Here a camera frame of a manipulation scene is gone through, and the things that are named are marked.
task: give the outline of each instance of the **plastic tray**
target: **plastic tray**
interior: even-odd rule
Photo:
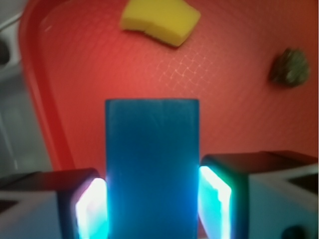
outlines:
[[[202,16],[179,48],[121,31],[126,2],[30,0],[25,9],[22,62],[54,169],[105,175],[110,98],[200,99],[201,156],[318,156],[318,1],[187,0]],[[294,89],[268,81],[287,47],[304,50],[312,69]]]

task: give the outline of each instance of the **blue block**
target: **blue block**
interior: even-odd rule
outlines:
[[[196,239],[198,100],[106,101],[110,239]]]

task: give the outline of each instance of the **sponge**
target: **sponge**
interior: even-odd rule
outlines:
[[[183,0],[130,0],[123,11],[123,30],[143,31],[172,46],[180,46],[190,35],[200,12]]]

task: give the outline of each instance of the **glowing light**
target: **glowing light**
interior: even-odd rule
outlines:
[[[107,184],[96,178],[75,205],[80,239],[101,239],[108,236]]]
[[[209,238],[230,239],[231,188],[209,167],[199,168],[198,212]]]

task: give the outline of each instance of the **textured pattern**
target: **textured pattern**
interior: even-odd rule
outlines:
[[[49,123],[61,120],[76,167],[105,173],[110,98],[200,99],[202,156],[284,149],[318,155],[316,0],[187,0],[202,17],[180,48],[121,31],[126,2],[66,1],[37,29],[46,70],[37,80],[49,82],[58,109]],[[304,50],[312,71],[295,89],[267,79],[287,47]]]

